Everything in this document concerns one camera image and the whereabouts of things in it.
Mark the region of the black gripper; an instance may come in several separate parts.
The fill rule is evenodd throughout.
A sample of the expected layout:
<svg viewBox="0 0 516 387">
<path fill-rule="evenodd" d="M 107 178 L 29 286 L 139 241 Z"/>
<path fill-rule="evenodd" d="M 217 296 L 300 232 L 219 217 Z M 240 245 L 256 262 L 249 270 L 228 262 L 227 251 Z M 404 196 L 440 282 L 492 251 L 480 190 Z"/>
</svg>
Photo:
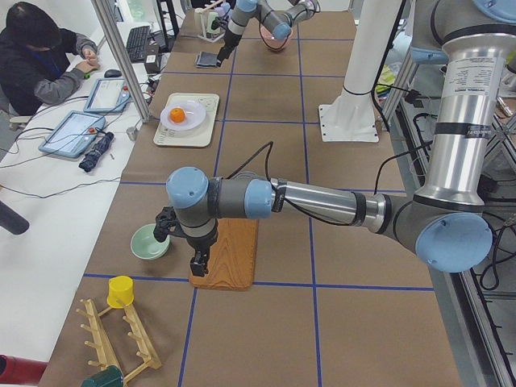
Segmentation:
<svg viewBox="0 0 516 387">
<path fill-rule="evenodd" d="M 190 261 L 190 270 L 195 277 L 204 277 L 209 273 L 208 262 L 210 259 L 210 248 L 217 242 L 218 232 L 211 231 L 209 234 L 186 238 L 187 243 L 194 249 L 194 256 Z"/>
<path fill-rule="evenodd" d="M 230 29 L 227 29 L 224 35 L 224 46 L 217 55 L 216 65 L 221 67 L 223 62 L 228 58 L 234 49 L 239 45 L 242 38 L 241 34 L 234 33 Z"/>
</svg>

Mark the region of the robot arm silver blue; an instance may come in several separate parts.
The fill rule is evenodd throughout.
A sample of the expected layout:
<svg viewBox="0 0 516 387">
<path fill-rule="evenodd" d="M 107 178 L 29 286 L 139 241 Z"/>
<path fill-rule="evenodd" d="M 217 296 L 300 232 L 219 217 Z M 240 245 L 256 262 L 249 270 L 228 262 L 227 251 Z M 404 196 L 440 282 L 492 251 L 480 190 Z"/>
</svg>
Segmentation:
<svg viewBox="0 0 516 387">
<path fill-rule="evenodd" d="M 239 45 L 251 19 L 256 19 L 274 38 L 283 40 L 288 37 L 295 25 L 311 19 L 320 10 L 318 1 L 290 1 L 290 3 L 292 6 L 288 10 L 276 11 L 267 1 L 236 1 L 225 27 L 224 45 L 218 52 L 216 66 L 221 67 Z"/>
<path fill-rule="evenodd" d="M 445 62 L 447 71 L 425 181 L 410 198 L 367 197 L 242 169 L 209 178 L 183 167 L 166 182 L 169 205 L 156 217 L 155 238 L 185 239 L 194 249 L 191 271 L 202 277 L 221 218 L 267 218 L 290 205 L 324 223 L 386 235 L 439 271 L 472 268 L 492 245 L 477 186 L 502 72 L 514 49 L 512 1 L 417 1 L 412 57 Z"/>
</svg>

